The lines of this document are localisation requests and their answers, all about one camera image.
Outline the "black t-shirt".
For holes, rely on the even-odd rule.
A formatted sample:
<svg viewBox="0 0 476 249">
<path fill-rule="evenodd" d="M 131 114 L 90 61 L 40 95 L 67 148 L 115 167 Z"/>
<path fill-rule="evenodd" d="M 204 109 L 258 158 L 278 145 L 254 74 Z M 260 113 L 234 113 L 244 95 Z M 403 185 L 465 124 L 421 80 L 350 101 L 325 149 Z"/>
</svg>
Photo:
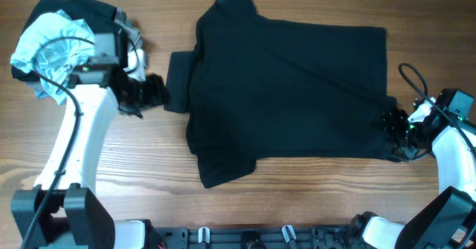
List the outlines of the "black t-shirt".
<svg viewBox="0 0 476 249">
<path fill-rule="evenodd" d="M 384 28 L 261 16 L 252 0 L 216 0 L 191 51 L 172 53 L 166 109 L 189 114 L 187 144 L 211 188 L 251 174 L 263 158 L 391 159 L 381 116 Z"/>
</svg>

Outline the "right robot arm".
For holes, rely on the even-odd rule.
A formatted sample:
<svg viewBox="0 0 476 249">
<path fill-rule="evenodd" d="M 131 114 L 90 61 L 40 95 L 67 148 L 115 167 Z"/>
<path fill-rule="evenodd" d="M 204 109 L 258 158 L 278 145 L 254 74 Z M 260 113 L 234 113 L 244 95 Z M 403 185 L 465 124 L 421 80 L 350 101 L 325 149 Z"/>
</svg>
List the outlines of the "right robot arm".
<svg viewBox="0 0 476 249">
<path fill-rule="evenodd" d="M 437 162 L 438 196 L 408 223 L 366 212 L 353 218 L 347 244 L 370 248 L 475 247 L 475 125 L 472 95 L 455 88 L 417 106 L 409 120 Z"/>
</svg>

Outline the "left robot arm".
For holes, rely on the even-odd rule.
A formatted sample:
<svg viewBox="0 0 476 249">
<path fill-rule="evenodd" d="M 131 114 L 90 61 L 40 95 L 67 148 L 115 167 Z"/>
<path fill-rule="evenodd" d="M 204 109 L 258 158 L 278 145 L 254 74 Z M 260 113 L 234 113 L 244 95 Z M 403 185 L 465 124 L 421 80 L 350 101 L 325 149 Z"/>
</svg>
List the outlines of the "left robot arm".
<svg viewBox="0 0 476 249">
<path fill-rule="evenodd" d="M 117 114 L 142 112 L 169 100 L 164 81 L 144 73 L 144 60 L 128 65 L 124 33 L 98 33 L 94 55 L 74 67 L 61 89 L 65 116 L 43 171 L 30 190 L 15 191 L 11 213 L 23 248 L 124 248 L 120 235 L 139 235 L 130 243 L 145 248 L 142 221 L 116 223 L 95 195 L 97 166 L 110 123 Z"/>
</svg>

